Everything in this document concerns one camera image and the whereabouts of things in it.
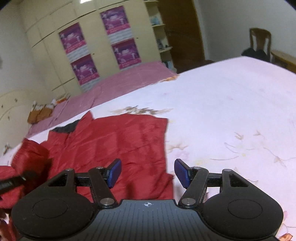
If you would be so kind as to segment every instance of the poster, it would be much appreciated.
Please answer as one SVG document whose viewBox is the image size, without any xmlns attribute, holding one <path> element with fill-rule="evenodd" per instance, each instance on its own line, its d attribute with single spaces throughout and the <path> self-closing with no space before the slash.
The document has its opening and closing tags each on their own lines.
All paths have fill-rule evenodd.
<svg viewBox="0 0 296 241">
<path fill-rule="evenodd" d="M 141 63 L 135 40 L 129 39 L 112 45 L 119 69 Z"/>
<path fill-rule="evenodd" d="M 124 7 L 115 7 L 107 11 L 101 12 L 101 17 L 107 32 L 107 35 L 118 33 L 120 31 L 131 28 Z"/>
<path fill-rule="evenodd" d="M 71 66 L 83 90 L 91 89 L 99 81 L 100 75 L 90 54 L 72 62 Z"/>
<path fill-rule="evenodd" d="M 124 7 L 119 6 L 101 12 L 101 18 L 117 59 L 119 69 L 125 69 L 140 64 L 140 55 Z"/>
<path fill-rule="evenodd" d="M 90 90 L 100 80 L 79 23 L 59 32 L 59 36 L 81 89 Z"/>
<path fill-rule="evenodd" d="M 79 23 L 59 32 L 59 37 L 70 62 L 90 54 Z"/>
</svg>

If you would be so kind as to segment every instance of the crosshair symbol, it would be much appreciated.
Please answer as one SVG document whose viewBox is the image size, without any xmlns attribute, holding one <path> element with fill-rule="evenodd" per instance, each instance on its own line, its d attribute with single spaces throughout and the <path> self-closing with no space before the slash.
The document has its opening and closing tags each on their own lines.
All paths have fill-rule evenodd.
<svg viewBox="0 0 296 241">
<path fill-rule="evenodd" d="M 150 203 L 150 202 L 146 202 L 146 203 L 144 203 L 144 205 L 145 205 L 146 207 L 150 207 L 150 206 L 153 205 L 153 204 Z"/>
</svg>

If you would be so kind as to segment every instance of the floral bedsheet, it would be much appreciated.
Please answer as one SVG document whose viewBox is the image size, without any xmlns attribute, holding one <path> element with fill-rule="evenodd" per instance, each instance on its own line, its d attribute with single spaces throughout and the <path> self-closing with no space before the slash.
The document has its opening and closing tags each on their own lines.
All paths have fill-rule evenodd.
<svg viewBox="0 0 296 241">
<path fill-rule="evenodd" d="M 168 118 L 167 171 L 174 174 L 176 158 L 209 172 L 233 169 L 281 205 L 284 221 L 277 237 L 288 241 L 296 235 L 295 93 L 295 74 L 240 57 L 138 89 L 91 112 L 95 118 L 123 113 Z M 47 133 L 31 139 L 44 141 Z M 175 178 L 177 201 L 184 191 Z M 207 195 L 216 193 L 209 188 Z"/>
</svg>

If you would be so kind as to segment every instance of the pink blanket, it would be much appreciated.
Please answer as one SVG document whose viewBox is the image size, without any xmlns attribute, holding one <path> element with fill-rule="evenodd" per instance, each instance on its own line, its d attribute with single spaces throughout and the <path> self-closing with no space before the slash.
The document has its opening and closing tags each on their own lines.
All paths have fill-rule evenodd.
<svg viewBox="0 0 296 241">
<path fill-rule="evenodd" d="M 151 62 L 110 76 L 100 81 L 90 91 L 58 104 L 51 117 L 30 128 L 26 138 L 69 120 L 92 107 L 174 75 L 176 73 L 167 69 L 161 62 Z"/>
</svg>

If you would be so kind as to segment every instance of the white wall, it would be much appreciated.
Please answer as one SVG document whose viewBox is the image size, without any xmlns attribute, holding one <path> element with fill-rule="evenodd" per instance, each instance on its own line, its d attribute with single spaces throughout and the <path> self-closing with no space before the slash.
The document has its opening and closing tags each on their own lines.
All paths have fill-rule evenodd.
<svg viewBox="0 0 296 241">
<path fill-rule="evenodd" d="M 9 4 L 0 11 L 0 96 L 18 89 L 36 93 L 36 100 L 51 101 L 34 63 L 17 5 Z"/>
<path fill-rule="evenodd" d="M 195 4 L 207 59 L 240 56 L 250 46 L 253 27 L 271 32 L 271 49 L 296 57 L 296 11 L 286 1 L 195 0 Z"/>
</svg>

